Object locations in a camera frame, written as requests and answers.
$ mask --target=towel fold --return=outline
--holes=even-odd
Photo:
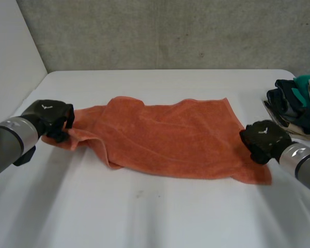
[[[88,146],[113,169],[271,184],[268,167],[250,159],[240,140],[242,129],[227,99],[145,106],[137,99],[116,97],[106,106],[76,110],[68,141],[42,140],[70,150]]]

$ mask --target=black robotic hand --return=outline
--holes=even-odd
[[[293,144],[289,134],[270,120],[247,125],[240,137],[258,164],[266,164],[271,158],[279,161],[282,152]]]
[[[72,104],[56,100],[38,100],[22,114],[23,118],[35,125],[38,136],[46,135],[60,143],[68,139],[63,128],[72,128],[74,113]]]

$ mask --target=pile of clothes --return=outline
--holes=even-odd
[[[310,140],[310,75],[277,80],[263,104],[272,120],[291,137]]]

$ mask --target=white table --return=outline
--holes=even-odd
[[[54,72],[17,110],[37,99],[76,109],[131,96],[146,104],[227,97],[246,125],[269,118],[261,98],[284,70]],[[272,186],[110,170],[90,149],[43,142],[28,164],[0,174],[0,247],[307,247],[310,196],[275,162]]]

